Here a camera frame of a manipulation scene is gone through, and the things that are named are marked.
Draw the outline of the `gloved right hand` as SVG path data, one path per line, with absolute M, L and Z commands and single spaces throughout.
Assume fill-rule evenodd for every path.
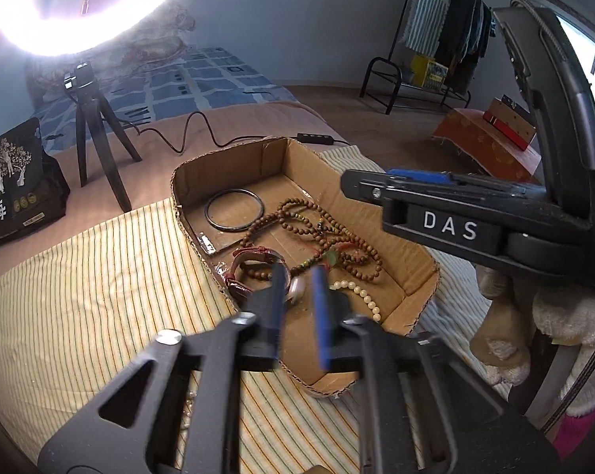
M 538 286 L 482 265 L 475 274 L 490 307 L 470 350 L 490 384 L 510 384 L 512 405 L 543 421 L 595 352 L 595 290 Z

